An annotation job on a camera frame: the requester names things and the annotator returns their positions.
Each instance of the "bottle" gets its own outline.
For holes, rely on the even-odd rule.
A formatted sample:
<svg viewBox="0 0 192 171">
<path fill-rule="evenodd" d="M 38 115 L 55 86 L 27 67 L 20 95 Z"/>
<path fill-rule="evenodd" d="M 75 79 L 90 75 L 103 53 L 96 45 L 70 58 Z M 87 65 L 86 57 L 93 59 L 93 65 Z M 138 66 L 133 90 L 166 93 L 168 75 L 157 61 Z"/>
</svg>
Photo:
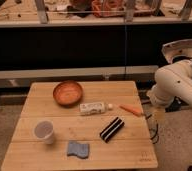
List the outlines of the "bottle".
<svg viewBox="0 0 192 171">
<path fill-rule="evenodd" d="M 81 115 L 92 115 L 105 113 L 107 110 L 112 110 L 112 104 L 104 102 L 82 103 L 80 104 Z"/>
</svg>

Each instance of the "cable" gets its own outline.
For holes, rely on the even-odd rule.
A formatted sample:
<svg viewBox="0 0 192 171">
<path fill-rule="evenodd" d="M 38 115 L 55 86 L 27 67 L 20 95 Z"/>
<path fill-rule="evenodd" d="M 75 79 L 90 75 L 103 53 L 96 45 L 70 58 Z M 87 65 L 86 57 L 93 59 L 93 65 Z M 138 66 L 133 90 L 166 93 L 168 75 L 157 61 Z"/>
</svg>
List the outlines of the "cable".
<svg viewBox="0 0 192 171">
<path fill-rule="evenodd" d="M 124 80 L 127 75 L 127 47 L 128 47 L 128 37 L 127 37 L 127 25 L 124 25 Z"/>
<path fill-rule="evenodd" d="M 150 115 L 146 115 L 146 114 L 144 114 L 145 116 L 146 116 L 146 120 L 148 120 L 148 119 L 150 119 L 151 117 L 152 117 L 152 114 L 150 114 Z M 153 129 L 153 128 L 150 128 L 149 129 L 149 131 L 150 132 L 153 132 L 154 133 L 154 135 L 150 138 L 153 142 L 153 144 L 156 144 L 156 143 L 158 143 L 158 141 L 159 141 L 159 134 L 158 134 L 158 130 L 159 130 L 159 125 L 158 125 L 158 123 L 156 123 L 156 128 L 155 129 Z"/>
</svg>

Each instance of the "floor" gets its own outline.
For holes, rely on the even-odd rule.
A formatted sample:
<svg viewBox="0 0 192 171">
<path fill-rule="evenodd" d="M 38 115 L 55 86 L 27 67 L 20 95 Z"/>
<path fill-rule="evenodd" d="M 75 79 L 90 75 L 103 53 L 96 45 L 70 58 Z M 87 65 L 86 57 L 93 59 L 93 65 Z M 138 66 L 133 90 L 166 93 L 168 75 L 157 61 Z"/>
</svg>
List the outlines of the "floor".
<svg viewBox="0 0 192 171">
<path fill-rule="evenodd" d="M 150 114 L 150 106 L 144 105 Z M 22 110 L 22 105 L 0 106 L 0 167 L 3 162 L 13 130 Z M 159 121 L 159 141 L 154 145 L 159 166 L 146 171 L 186 171 L 192 165 L 192 110 L 156 116 Z M 148 120 L 150 128 L 154 119 Z"/>
</svg>

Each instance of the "wooden bowl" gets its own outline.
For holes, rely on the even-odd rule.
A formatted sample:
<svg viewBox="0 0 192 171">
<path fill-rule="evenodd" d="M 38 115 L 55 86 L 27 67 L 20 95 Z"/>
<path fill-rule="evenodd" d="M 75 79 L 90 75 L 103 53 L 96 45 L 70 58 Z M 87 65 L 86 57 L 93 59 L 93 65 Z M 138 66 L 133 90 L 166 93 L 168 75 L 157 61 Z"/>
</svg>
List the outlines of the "wooden bowl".
<svg viewBox="0 0 192 171">
<path fill-rule="evenodd" d="M 81 85 L 72 80 L 61 82 L 53 90 L 53 98 L 62 106 L 74 105 L 82 98 L 82 94 Z"/>
</svg>

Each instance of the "orange object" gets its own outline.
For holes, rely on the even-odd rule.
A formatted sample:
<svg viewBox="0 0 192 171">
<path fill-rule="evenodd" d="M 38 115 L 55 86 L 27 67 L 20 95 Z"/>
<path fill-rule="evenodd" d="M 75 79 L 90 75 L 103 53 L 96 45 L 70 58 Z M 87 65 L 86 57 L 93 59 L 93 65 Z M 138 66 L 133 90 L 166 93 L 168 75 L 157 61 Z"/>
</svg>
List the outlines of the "orange object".
<svg viewBox="0 0 192 171">
<path fill-rule="evenodd" d="M 82 94 L 81 85 L 72 80 L 58 84 L 53 91 L 54 99 L 63 106 L 77 103 L 82 98 Z"/>
<path fill-rule="evenodd" d="M 142 116 L 142 111 L 139 108 L 136 107 L 132 107 L 131 105 L 120 105 L 120 108 L 126 110 L 127 112 L 131 112 L 132 114 L 134 114 L 135 116 Z"/>
</svg>

